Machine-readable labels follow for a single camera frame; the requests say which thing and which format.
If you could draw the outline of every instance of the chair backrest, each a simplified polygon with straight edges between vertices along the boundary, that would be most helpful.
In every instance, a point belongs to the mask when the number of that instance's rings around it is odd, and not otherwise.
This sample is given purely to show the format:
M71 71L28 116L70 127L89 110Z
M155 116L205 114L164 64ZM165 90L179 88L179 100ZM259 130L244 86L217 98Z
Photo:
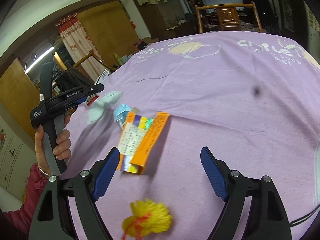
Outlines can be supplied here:
M262 25L259 19L256 5L254 2L251 3L227 3L227 4L217 4L208 6L195 6L196 16L198 20L199 33L203 33L203 26L201 21L201 10L216 9L218 14L218 19L220 23L220 28L222 31L240 31L240 20L236 7L249 7L253 9L254 17L258 24L259 32L263 32Z

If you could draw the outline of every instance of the dark spot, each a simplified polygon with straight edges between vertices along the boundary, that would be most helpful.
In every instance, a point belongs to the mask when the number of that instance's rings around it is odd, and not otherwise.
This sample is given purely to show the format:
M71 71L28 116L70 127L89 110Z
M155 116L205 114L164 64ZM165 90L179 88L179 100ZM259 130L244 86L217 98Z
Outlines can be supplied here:
M254 87L253 88L253 95L255 97L259 97L261 95L260 87Z

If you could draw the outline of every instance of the white cabinet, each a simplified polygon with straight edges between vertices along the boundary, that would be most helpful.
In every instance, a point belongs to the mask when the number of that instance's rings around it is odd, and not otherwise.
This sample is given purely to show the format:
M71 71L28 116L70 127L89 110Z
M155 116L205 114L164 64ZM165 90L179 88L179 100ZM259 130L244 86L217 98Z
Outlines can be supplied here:
M22 143L1 117L0 133L5 134L0 137L0 186L21 200L36 154Z

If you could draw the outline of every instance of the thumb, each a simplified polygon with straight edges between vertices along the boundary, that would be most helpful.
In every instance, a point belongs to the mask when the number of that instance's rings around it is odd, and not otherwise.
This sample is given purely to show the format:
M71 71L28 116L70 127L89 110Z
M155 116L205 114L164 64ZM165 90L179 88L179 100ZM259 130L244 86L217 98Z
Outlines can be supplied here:
M43 149L42 149L42 139L44 137L44 130L43 130L43 126L39 125L38 130L36 131L35 134L35 150L36 153L42 153Z

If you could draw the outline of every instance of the red string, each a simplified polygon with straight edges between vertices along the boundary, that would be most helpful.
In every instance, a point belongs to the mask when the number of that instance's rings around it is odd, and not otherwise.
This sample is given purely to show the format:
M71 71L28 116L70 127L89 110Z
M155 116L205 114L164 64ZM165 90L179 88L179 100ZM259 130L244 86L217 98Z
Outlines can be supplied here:
M134 226L136 240L142 240L141 230L143 229L143 227L140 226L140 224L146 221L150 216L151 216L151 213L148 213L143 217L137 217L136 220L132 221L132 223L130 223L125 229L122 235L122 240L125 240L125 236L127 235L129 228L132 226Z

